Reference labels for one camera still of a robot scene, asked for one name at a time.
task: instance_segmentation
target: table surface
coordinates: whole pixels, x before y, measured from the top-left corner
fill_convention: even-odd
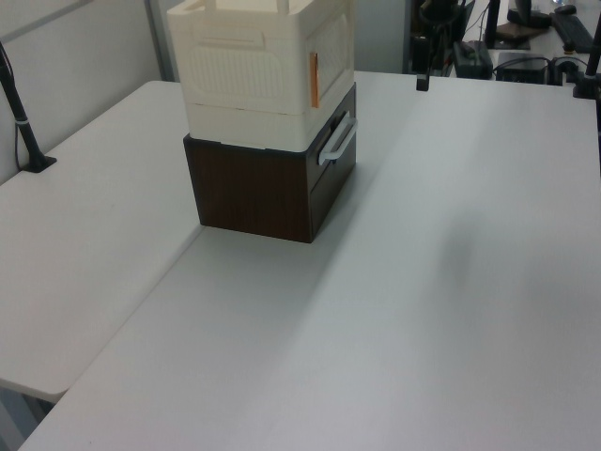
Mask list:
[[[356,80],[316,241],[204,228],[23,451],[600,449],[593,102]]]
[[[601,2],[598,0],[571,0],[566,3],[575,4],[577,7],[577,16],[582,24],[589,30],[591,36],[594,36],[594,31],[597,27],[599,20],[599,13],[601,13]],[[473,12],[470,17],[470,25],[475,23],[476,18],[486,8],[487,1],[476,0]],[[553,12],[558,5],[553,3],[551,0],[532,0],[532,8],[539,10],[546,14]],[[501,7],[499,11],[498,24],[507,23],[507,9],[509,8],[509,0],[501,0]],[[484,28],[482,31],[482,40],[484,40],[484,32],[486,27],[486,18],[484,20]],[[464,41],[478,40],[480,38],[480,21],[471,30],[466,33],[463,38]],[[537,36],[536,38],[530,39],[531,49],[529,51],[522,50],[491,50],[490,56],[493,60],[493,64],[496,66],[499,60],[499,54],[501,52],[518,52],[518,53],[533,53],[542,54],[543,56],[551,59],[554,57],[573,56],[579,58],[585,62],[589,61],[588,54],[572,54],[566,55],[563,52],[563,41],[555,31],[555,28],[550,27],[547,32]],[[585,69],[583,64],[576,62],[582,69]]]
[[[58,400],[197,235],[180,91],[141,87],[0,187],[0,386]]]

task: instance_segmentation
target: electronic device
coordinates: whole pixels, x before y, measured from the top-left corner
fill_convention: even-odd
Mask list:
[[[541,54],[502,52],[499,54],[496,80],[544,85],[546,70],[547,62]]]
[[[516,7],[509,8],[507,20],[529,28],[549,28],[551,18],[548,14],[532,10],[532,0],[515,0]]]
[[[575,5],[563,5],[562,7],[555,8],[555,14],[565,14],[569,16],[570,14],[576,14],[576,6]]]
[[[530,50],[528,39],[544,32],[551,25],[550,17],[532,11],[532,0],[514,0],[515,8],[507,12],[509,23],[497,27],[501,0],[488,2],[485,43],[489,49]]]
[[[455,42],[453,63],[458,78],[490,80],[492,77],[492,60],[481,41]]]
[[[577,16],[550,14],[553,27],[563,43],[574,43],[579,54],[589,54],[593,48],[593,37]]]

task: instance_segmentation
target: black stand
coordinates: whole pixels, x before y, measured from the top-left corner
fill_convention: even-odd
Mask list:
[[[15,86],[15,81],[2,43],[0,43],[0,82],[7,95],[8,104],[12,110],[12,114],[15,116],[15,123],[17,124],[17,127],[19,127],[19,131],[21,132],[21,136],[23,137],[23,141],[29,152],[29,164],[23,168],[23,171],[34,172],[37,174],[48,166],[56,163],[56,158],[47,157],[39,150],[36,136],[34,135],[33,130],[31,130],[29,119],[25,114],[21,98],[17,92],[17,86]]]
[[[577,99],[592,99],[598,100],[599,80],[597,78],[597,68],[599,66],[599,57],[601,56],[601,14],[599,14],[599,22],[594,33],[593,48],[589,56],[589,64],[586,67],[586,72],[578,74],[576,86],[574,86],[574,97]]]

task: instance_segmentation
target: white handle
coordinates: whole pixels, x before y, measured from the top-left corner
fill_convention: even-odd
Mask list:
[[[290,12],[290,0],[277,0],[278,14],[287,16]],[[217,9],[217,0],[206,0],[205,10],[214,11]]]
[[[357,128],[359,127],[359,121],[355,117],[350,117],[350,113],[346,112],[334,133],[331,134],[330,139],[319,153],[319,164],[325,163],[327,160],[338,160],[342,157],[342,154],[347,150],[348,144],[350,144],[350,140],[353,139],[355,134],[357,133]],[[345,139],[343,139],[342,143],[336,150],[334,147],[338,140],[342,137],[343,133],[347,132]]]

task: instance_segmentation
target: white wall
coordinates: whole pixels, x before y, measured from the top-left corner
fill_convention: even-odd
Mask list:
[[[150,80],[160,80],[143,0],[94,0],[5,43],[43,152]],[[0,184],[16,173],[0,92]],[[26,161],[23,142],[21,160]]]
[[[355,68],[376,72],[406,71],[410,29],[410,0],[355,0]],[[167,9],[181,0],[151,0],[165,72],[178,80],[173,45],[167,27]]]
[[[410,0],[356,0],[355,69],[406,71]]]

